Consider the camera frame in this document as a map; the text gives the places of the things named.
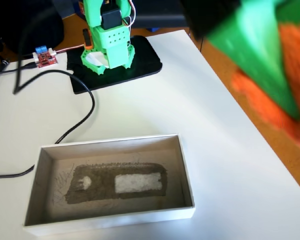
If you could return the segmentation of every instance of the open box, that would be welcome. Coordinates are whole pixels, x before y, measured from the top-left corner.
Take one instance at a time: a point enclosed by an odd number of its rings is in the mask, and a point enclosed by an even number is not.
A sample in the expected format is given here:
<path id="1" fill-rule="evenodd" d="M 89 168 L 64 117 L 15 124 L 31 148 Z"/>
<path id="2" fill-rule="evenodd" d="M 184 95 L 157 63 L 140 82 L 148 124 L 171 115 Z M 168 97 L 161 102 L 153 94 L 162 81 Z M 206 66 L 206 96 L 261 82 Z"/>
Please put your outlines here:
<path id="1" fill-rule="evenodd" d="M 24 229 L 36 236 L 191 218 L 179 136 L 43 146 Z"/>

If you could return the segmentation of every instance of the white tabletop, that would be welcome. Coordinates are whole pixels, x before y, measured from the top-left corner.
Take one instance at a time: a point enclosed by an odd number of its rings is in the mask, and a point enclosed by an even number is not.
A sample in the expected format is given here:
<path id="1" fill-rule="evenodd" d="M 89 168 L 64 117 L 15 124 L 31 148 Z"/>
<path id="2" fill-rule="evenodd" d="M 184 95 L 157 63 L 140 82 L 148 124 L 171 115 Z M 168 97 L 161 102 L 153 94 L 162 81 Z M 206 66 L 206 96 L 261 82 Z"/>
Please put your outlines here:
<path id="1" fill-rule="evenodd" d="M 300 187 L 191 39 L 184 31 L 148 39 L 162 71 L 93 91 L 98 109 L 64 142 L 180 133 L 194 216 L 48 239 L 300 240 Z M 58 60 L 55 68 L 65 70 L 67 55 Z M 22 79 L 38 72 L 24 70 Z M 39 147 L 91 107 L 87 93 L 73 94 L 68 76 L 45 75 L 13 95 L 15 77 L 0 76 L 0 174 L 35 164 Z M 22 227 L 33 177 L 0 179 L 0 240 L 35 239 Z"/>

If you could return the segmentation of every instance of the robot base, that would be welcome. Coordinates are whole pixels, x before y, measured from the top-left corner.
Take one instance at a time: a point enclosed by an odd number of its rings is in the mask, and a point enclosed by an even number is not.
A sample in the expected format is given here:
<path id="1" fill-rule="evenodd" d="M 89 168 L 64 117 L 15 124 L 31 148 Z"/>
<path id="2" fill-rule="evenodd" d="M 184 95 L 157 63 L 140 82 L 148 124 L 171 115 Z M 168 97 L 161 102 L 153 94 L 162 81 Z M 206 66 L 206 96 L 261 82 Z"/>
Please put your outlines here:
<path id="1" fill-rule="evenodd" d="M 81 54 L 84 48 L 82 47 L 67 51 L 67 69 L 72 70 L 73 75 L 80 78 L 90 90 L 109 87 L 160 72 L 162 69 L 160 58 L 145 37 L 134 36 L 131 38 L 131 44 L 135 48 L 131 68 L 125 69 L 123 66 L 119 66 L 106 69 L 102 75 L 98 75 L 83 65 Z M 71 84 L 75 94 L 86 92 L 76 81 L 71 80 Z"/>

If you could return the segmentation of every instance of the green object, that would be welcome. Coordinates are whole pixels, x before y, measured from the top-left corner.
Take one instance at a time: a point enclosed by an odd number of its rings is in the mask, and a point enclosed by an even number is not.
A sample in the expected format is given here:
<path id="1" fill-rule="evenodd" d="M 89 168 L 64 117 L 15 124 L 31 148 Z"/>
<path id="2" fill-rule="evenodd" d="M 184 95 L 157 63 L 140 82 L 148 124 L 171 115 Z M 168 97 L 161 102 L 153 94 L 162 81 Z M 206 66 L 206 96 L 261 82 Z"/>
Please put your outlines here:
<path id="1" fill-rule="evenodd" d="M 82 63 L 97 74 L 103 74 L 105 65 L 94 65 L 87 60 L 89 53 L 101 52 L 107 59 L 109 68 L 114 69 L 123 66 L 126 69 L 131 67 L 135 56 L 135 48 L 129 45 L 130 31 L 125 25 L 104 30 L 101 25 L 101 5 L 103 0 L 84 0 L 84 12 L 88 23 L 93 49 L 85 49 L 81 55 Z M 131 6 L 128 0 L 116 0 L 121 11 L 121 17 L 126 18 L 131 13 Z"/>
<path id="2" fill-rule="evenodd" d="M 300 24 L 300 0 L 290 0 L 276 10 L 276 19 L 280 23 Z"/>
<path id="3" fill-rule="evenodd" d="M 294 119 L 299 119 L 300 111 L 285 76 L 276 19 L 276 6 L 282 2 L 284 1 L 243 0 L 242 7 L 212 32 L 208 39 L 285 112 Z M 279 19 L 294 22 L 296 15 L 300 14 L 295 12 L 300 9 L 300 0 L 289 1 L 280 6 Z"/>

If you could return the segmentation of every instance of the cable plug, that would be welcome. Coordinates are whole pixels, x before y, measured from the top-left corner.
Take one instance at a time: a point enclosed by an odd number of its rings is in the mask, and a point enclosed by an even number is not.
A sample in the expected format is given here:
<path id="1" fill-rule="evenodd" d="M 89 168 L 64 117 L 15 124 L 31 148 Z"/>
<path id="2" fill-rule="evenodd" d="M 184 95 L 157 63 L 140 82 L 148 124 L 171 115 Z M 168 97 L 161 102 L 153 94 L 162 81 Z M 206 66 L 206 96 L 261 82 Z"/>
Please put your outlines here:
<path id="1" fill-rule="evenodd" d="M 3 72 L 3 70 L 6 69 L 6 67 L 9 65 L 10 61 L 9 59 L 2 60 L 0 63 L 0 72 Z"/>
<path id="2" fill-rule="evenodd" d="M 36 67 L 37 67 L 37 64 L 34 61 L 32 61 L 32 62 L 27 63 L 26 65 L 23 65 L 21 67 L 21 69 L 35 69 Z"/>

